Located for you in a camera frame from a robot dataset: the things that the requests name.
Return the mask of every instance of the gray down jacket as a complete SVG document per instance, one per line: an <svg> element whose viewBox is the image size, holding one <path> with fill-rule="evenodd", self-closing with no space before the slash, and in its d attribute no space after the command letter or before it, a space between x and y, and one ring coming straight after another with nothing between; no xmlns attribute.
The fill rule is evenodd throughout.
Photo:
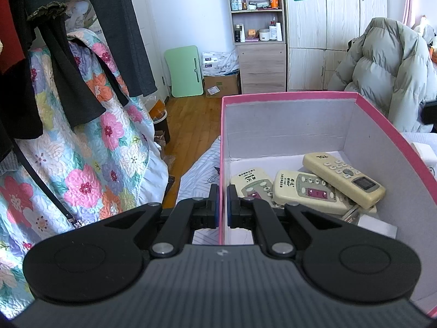
<svg viewBox="0 0 437 328"><path fill-rule="evenodd" d="M338 66L328 90L360 93L399 132L432 129L419 122L420 105L437 96L428 46L398 21L374 18Z"/></svg>

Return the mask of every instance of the remote control screen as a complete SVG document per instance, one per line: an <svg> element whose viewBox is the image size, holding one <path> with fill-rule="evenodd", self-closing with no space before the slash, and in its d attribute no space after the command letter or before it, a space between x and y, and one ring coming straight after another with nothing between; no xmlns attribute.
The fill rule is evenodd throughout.
<svg viewBox="0 0 437 328"><path fill-rule="evenodd" d="M366 177L360 177L353 183L356 184L358 187L362 188L364 191L367 191L369 188L372 188L376 185L372 180Z"/></svg>

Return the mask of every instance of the floral quilt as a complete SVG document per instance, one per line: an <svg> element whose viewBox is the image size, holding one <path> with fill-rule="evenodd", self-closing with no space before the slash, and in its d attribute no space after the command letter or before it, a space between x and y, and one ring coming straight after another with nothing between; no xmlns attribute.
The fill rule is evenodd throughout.
<svg viewBox="0 0 437 328"><path fill-rule="evenodd" d="M74 30L69 38L84 81L106 112L98 119L69 127L63 112L49 50L30 52L31 79L44 133L18 145L42 180L82 224L163 199L167 167L153 142L153 122L141 97L122 106L97 55L126 85L108 47L91 31ZM37 242L71 230L24 168L0 176L0 310L8 318L19 314L33 297L22 272L26 252Z"/></svg>

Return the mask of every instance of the shelf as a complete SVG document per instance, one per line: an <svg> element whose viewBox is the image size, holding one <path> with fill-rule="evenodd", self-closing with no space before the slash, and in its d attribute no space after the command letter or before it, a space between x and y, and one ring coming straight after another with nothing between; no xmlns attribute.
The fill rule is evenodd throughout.
<svg viewBox="0 0 437 328"><path fill-rule="evenodd" d="M278 42L277 40L268 40L266 42L263 41L258 41L258 42L239 42L239 43L235 43L235 45L281 45L284 44L285 41L283 40L282 42Z"/></svg>
<svg viewBox="0 0 437 328"><path fill-rule="evenodd" d="M254 12L282 12L281 8L266 8L259 10L239 10L239 11L231 11L231 13L254 13Z"/></svg>

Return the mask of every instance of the remote control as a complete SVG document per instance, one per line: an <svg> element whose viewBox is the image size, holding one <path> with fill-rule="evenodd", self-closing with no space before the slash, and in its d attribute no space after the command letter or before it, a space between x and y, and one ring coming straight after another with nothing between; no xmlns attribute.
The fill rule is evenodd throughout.
<svg viewBox="0 0 437 328"><path fill-rule="evenodd" d="M381 184L328 153L305 154L303 166L364 209L371 208L385 195Z"/></svg>
<svg viewBox="0 0 437 328"><path fill-rule="evenodd" d="M270 203L272 207L283 208L273 201L273 181L262 169L253 168L231 178L239 197L254 197Z"/></svg>
<svg viewBox="0 0 437 328"><path fill-rule="evenodd" d="M344 215L355 204L317 175L281 170L273 186L273 201L279 205L300 203L320 212Z"/></svg>

